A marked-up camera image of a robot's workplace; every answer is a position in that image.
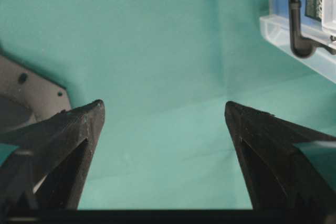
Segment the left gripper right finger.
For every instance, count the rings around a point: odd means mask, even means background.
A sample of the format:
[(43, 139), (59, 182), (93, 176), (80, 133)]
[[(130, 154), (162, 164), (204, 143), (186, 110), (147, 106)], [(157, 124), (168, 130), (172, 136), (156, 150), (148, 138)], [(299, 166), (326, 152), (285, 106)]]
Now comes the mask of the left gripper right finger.
[(300, 199), (322, 211), (335, 210), (335, 191), (296, 144), (335, 137), (229, 101), (225, 122), (253, 208), (293, 207)]

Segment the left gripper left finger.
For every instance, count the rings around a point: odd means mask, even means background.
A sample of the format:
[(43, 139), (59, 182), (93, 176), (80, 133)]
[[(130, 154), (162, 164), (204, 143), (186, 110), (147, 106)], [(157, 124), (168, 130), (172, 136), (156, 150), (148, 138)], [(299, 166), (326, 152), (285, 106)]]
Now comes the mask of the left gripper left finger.
[(102, 100), (1, 134), (1, 210), (77, 209), (105, 120)]

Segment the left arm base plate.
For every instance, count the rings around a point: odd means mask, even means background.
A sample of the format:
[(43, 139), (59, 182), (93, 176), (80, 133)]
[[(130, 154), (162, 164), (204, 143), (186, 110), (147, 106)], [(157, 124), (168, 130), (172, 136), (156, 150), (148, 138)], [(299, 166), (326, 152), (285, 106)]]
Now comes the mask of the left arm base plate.
[(71, 110), (66, 88), (1, 53), (1, 133)]

